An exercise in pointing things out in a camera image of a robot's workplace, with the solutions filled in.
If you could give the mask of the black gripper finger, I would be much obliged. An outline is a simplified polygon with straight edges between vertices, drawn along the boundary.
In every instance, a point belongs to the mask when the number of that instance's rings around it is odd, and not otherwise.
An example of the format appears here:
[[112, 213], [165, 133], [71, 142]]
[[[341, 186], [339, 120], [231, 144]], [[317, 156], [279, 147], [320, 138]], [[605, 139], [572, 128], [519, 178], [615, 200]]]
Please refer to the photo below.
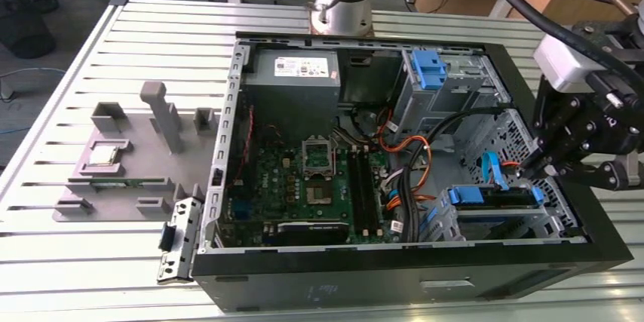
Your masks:
[[571, 149], [567, 126], [576, 113], [577, 94], [559, 92], [543, 75], [532, 120], [536, 149], [520, 164], [521, 177], [547, 177], [547, 166], [555, 167], [564, 160]]
[[597, 189], [643, 190], [643, 163], [636, 152], [617, 155], [599, 167], [580, 161], [563, 161], [557, 164], [549, 161], [549, 157], [531, 161], [531, 179], [548, 177]]

